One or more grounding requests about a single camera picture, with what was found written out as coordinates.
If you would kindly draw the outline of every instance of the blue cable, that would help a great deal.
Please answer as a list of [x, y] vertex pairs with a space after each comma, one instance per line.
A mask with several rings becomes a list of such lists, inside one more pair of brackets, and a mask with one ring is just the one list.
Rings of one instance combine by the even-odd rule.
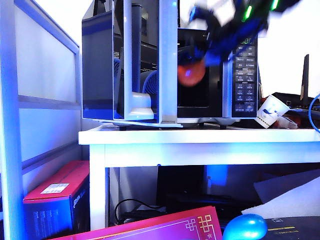
[[320, 133], [320, 130], [319, 128], [316, 127], [316, 125], [314, 124], [314, 122], [312, 121], [312, 118], [311, 118], [311, 109], [312, 109], [312, 106], [313, 104], [315, 103], [315, 101], [320, 97], [320, 94], [318, 96], [316, 96], [310, 103], [310, 106], [309, 106], [309, 109], [308, 109], [308, 117], [309, 117], [309, 122], [311, 123], [312, 127], [318, 132]]

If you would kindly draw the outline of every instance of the blue mouse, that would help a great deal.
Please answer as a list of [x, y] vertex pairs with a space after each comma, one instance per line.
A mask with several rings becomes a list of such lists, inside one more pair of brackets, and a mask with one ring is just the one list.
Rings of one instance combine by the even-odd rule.
[[259, 240], [267, 233], [266, 221], [257, 214], [244, 214], [232, 219], [225, 227], [223, 240]]

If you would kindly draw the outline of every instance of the red box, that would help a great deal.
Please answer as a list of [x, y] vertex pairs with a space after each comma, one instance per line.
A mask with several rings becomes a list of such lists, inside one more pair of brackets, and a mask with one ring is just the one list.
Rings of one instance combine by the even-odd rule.
[[67, 163], [25, 196], [23, 208], [30, 240], [89, 231], [89, 161]]
[[[152, 233], [152, 238], [146, 238], [146, 235], [143, 235], [146, 233]], [[222, 233], [215, 207], [205, 206], [123, 225], [59, 237], [55, 238], [55, 240], [102, 240], [117, 238], [123, 240], [222, 240]]]

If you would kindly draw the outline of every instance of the paper cup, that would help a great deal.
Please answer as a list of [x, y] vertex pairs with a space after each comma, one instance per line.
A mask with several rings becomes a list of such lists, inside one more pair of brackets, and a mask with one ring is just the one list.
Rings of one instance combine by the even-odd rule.
[[265, 129], [269, 128], [278, 116], [282, 116], [290, 108], [273, 95], [269, 95], [258, 110], [256, 120]]

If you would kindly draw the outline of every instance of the orange ball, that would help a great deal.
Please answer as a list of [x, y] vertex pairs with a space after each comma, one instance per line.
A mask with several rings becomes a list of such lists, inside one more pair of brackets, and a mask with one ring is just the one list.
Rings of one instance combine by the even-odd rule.
[[185, 87], [197, 85], [205, 76], [205, 61], [197, 61], [186, 65], [178, 65], [178, 81]]

